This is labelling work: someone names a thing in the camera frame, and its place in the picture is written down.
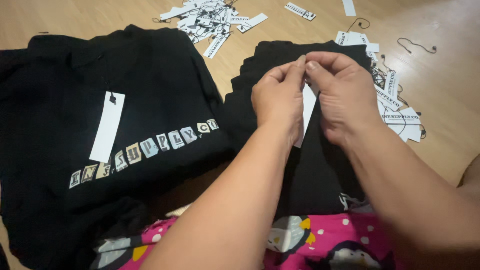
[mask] wooden floor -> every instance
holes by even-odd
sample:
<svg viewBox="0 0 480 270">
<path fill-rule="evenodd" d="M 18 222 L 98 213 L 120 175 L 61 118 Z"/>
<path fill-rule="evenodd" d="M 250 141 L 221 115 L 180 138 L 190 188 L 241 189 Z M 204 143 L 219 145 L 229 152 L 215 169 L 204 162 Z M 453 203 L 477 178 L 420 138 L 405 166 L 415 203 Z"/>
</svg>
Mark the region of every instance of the wooden floor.
<svg viewBox="0 0 480 270">
<path fill-rule="evenodd" d="M 294 43 L 326 42 L 346 31 L 355 17 L 345 16 L 341 0 L 291 0 L 317 17 L 307 21 L 284 8 L 290 0 L 238 0 L 240 16 L 263 12 L 269 18 L 242 34 L 235 31 L 213 59 L 205 58 L 222 96 L 231 91 L 230 79 L 239 74 L 243 59 L 263 40 Z M 386 64 L 400 74 L 402 97 L 422 113 L 427 138 L 408 144 L 449 183 L 458 183 L 463 170 L 480 152 L 480 2 L 477 0 L 353 0 L 358 17 L 371 22 L 366 33 L 380 43 Z M 0 0 L 0 49 L 25 48 L 38 32 L 90 39 L 123 29 L 175 27 L 154 24 L 152 17 L 181 7 L 181 0 Z M 409 47 L 396 40 L 407 37 L 438 53 Z M 203 54 L 205 39 L 195 45 Z M 7 241 L 0 231 L 4 249 Z M 21 269 L 9 255 L 14 270 Z"/>
</svg>

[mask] finger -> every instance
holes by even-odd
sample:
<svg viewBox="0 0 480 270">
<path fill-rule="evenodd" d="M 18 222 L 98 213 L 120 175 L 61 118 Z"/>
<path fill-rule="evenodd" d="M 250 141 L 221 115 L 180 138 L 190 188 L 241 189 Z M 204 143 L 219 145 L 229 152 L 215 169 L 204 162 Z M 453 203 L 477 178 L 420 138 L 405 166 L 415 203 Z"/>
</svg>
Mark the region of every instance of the finger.
<svg viewBox="0 0 480 270">
<path fill-rule="evenodd" d="M 352 66 L 358 65 L 355 60 L 342 53 L 328 51 L 313 51 L 307 53 L 307 62 L 315 61 L 333 75 Z"/>
<path fill-rule="evenodd" d="M 267 84 L 279 84 L 283 82 L 285 76 L 287 75 L 288 68 L 294 62 L 286 63 L 278 67 L 274 67 L 269 70 L 265 75 L 260 79 L 259 83 L 267 83 Z"/>
<path fill-rule="evenodd" d="M 288 68 L 287 75 L 284 82 L 295 85 L 295 89 L 300 90 L 300 86 L 305 74 L 305 55 L 301 55 L 295 62 L 293 62 Z"/>
<path fill-rule="evenodd" d="M 330 85 L 336 80 L 333 74 L 323 68 L 316 61 L 310 61 L 306 65 L 306 73 L 310 81 L 319 87 L 320 91 L 328 91 Z"/>
</svg>

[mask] forearm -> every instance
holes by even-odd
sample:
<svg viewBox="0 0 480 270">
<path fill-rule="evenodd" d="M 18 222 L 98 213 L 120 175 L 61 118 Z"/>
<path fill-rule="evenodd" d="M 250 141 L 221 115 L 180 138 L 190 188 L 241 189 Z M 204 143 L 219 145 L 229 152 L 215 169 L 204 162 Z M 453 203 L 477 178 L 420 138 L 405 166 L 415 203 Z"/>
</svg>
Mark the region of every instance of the forearm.
<svg viewBox="0 0 480 270">
<path fill-rule="evenodd" d="M 419 245 L 480 243 L 479 209 L 425 164 L 386 126 L 344 148 L 380 218 Z"/>
<path fill-rule="evenodd" d="M 259 127 L 142 269 L 258 269 L 290 148 L 286 132 Z"/>
</svg>

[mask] hand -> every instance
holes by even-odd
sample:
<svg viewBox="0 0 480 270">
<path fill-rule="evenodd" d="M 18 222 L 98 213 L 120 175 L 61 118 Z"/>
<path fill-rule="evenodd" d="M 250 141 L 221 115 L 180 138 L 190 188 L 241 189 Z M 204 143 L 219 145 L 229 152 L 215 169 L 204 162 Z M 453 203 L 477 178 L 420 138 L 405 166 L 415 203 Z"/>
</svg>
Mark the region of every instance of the hand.
<svg viewBox="0 0 480 270">
<path fill-rule="evenodd" d="M 303 115 L 305 55 L 271 69 L 252 89 L 258 127 L 269 125 L 286 132 L 290 146 L 298 139 Z"/>
<path fill-rule="evenodd" d="M 350 57 L 333 52 L 310 52 L 307 62 L 307 80 L 320 91 L 321 126 L 331 143 L 346 147 L 352 136 L 383 125 L 367 70 Z"/>
</svg>

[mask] white polka dot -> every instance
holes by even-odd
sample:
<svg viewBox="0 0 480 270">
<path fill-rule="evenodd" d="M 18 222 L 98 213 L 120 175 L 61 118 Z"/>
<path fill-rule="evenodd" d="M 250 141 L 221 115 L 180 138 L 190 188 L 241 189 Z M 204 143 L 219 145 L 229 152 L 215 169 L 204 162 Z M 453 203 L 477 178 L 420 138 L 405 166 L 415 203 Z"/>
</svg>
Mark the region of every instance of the white polka dot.
<svg viewBox="0 0 480 270">
<path fill-rule="evenodd" d="M 360 238 L 360 242 L 367 245 L 370 241 L 369 241 L 368 237 L 364 236 L 364 237 Z"/>
<path fill-rule="evenodd" d="M 162 238 L 161 235 L 155 234 L 155 235 L 152 237 L 152 242 L 156 243 L 156 242 L 160 241 L 161 238 Z"/>
</svg>

